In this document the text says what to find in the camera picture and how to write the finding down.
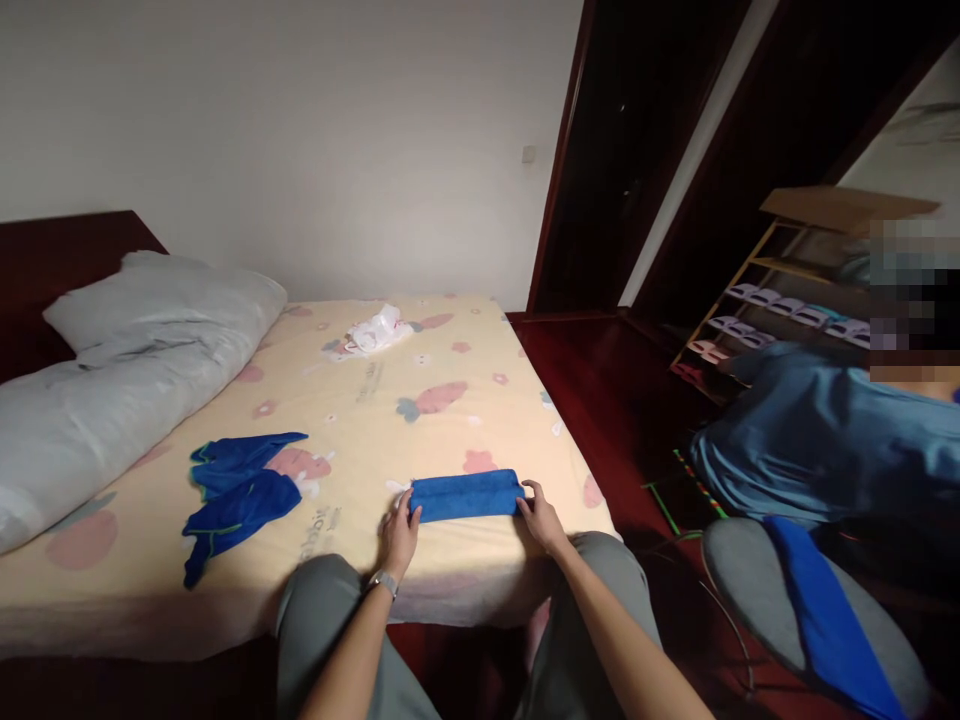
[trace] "blue towel on chair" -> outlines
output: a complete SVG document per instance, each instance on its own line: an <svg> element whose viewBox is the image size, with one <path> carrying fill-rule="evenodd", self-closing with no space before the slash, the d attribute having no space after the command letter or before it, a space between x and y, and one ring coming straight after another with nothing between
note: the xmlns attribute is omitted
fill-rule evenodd
<svg viewBox="0 0 960 720"><path fill-rule="evenodd" d="M224 438L209 442L190 456L193 481L205 503L187 518L184 536L197 539L184 563L183 585L193 589L203 576L207 560L239 545L271 520L281 518L300 502L293 480L264 469L290 442L303 433Z"/></svg>
<svg viewBox="0 0 960 720"><path fill-rule="evenodd" d="M514 515L523 488L513 470L413 481L411 507L423 507L420 522L487 515Z"/></svg>
<svg viewBox="0 0 960 720"><path fill-rule="evenodd" d="M840 581L810 535L787 518L769 516L763 524L783 565L810 669L865 715L905 720Z"/></svg>

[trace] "gray pillow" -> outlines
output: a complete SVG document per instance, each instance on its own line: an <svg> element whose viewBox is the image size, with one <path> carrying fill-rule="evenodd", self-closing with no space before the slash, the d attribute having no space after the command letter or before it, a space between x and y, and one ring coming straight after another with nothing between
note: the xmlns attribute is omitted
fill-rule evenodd
<svg viewBox="0 0 960 720"><path fill-rule="evenodd" d="M212 321L262 337L286 301L283 287L259 273L140 251L115 275L58 298L43 317L80 353L147 323Z"/></svg>
<svg viewBox="0 0 960 720"><path fill-rule="evenodd" d="M136 253L44 317L77 351L0 385L0 553L113 482L243 369L286 291L244 270Z"/></svg>

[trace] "red wooden floor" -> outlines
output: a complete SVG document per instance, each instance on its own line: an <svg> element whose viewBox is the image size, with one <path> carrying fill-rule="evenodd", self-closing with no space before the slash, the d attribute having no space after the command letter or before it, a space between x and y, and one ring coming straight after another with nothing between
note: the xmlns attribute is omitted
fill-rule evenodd
<svg viewBox="0 0 960 720"><path fill-rule="evenodd" d="M670 450L709 418L706 398L666 372L669 358L615 319L516 327L571 435L606 497L617 530L635 550L669 536L641 486L672 470ZM735 717L848 717L807 693L748 638L764 690L738 703L744 677L736 637L697 581L699 542L641 558L668 653L714 707ZM506 718L522 692L523 633L434 625L392 626L389 635L444 718ZM0 663L0 697L32 717L272 716L275 647L262 639L195 664L15 660Z"/></svg>

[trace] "wristwatch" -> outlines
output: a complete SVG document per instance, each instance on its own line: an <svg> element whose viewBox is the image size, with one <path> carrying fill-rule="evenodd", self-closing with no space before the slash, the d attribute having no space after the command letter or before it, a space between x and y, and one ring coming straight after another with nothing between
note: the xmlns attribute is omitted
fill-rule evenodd
<svg viewBox="0 0 960 720"><path fill-rule="evenodd" d="M393 576L391 576L390 573L383 570L377 570L373 574L373 577L370 578L370 584L367 585L367 590L372 588L374 585L383 585L393 595L393 599L397 599L397 581L393 579Z"/></svg>

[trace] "white wall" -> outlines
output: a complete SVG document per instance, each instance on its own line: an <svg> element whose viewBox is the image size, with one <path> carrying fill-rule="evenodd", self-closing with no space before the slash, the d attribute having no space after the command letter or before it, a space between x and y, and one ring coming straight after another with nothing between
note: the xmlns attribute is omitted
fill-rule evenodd
<svg viewBox="0 0 960 720"><path fill-rule="evenodd" d="M581 6L6 0L0 220L132 208L294 299L520 310Z"/></svg>
<svg viewBox="0 0 960 720"><path fill-rule="evenodd" d="M940 209L929 216L935 220L933 232L960 238L960 142L904 145L905 132L891 131L892 125L908 117L907 108L938 102L960 103L960 40L940 57L839 184L939 201ZM952 122L957 120L953 115Z"/></svg>
<svg viewBox="0 0 960 720"><path fill-rule="evenodd" d="M704 104L703 111L700 114L700 120L694 128L687 149L684 151L680 164L674 173L673 180L664 195L660 210L650 226L650 232L647 235L647 241L640 251L637 258L637 264L633 268L630 279L620 297L620 305L633 305L637 299L637 293L640 292L640 286L647 278L647 273L653 265L663 239L673 224L673 218L680 209L680 203L684 195L687 194L687 188L693 181L693 176L700 167L700 161L704 153L713 140L713 134L720 125L723 114L727 111L730 99L740 84L740 78L743 77L750 59L753 57L753 51L757 49L760 38L763 37L767 29L767 23L777 8L779 0L753 0L747 10L740 30L734 38L727 59L720 68L720 74L710 91L710 96Z"/></svg>

